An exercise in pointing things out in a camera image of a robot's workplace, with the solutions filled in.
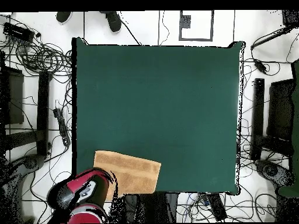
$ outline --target shoe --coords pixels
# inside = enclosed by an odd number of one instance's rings
[[[106,14],[106,19],[108,20],[111,31],[118,33],[121,29],[121,21],[117,16],[116,11]]]
[[[66,23],[71,17],[72,12],[57,12],[56,14],[56,20],[61,24]]]

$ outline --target brown cloth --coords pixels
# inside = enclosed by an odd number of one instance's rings
[[[111,151],[96,151],[94,167],[114,173],[119,197],[123,194],[150,194],[155,191],[161,163]],[[111,201],[115,183],[109,185],[106,201]]]

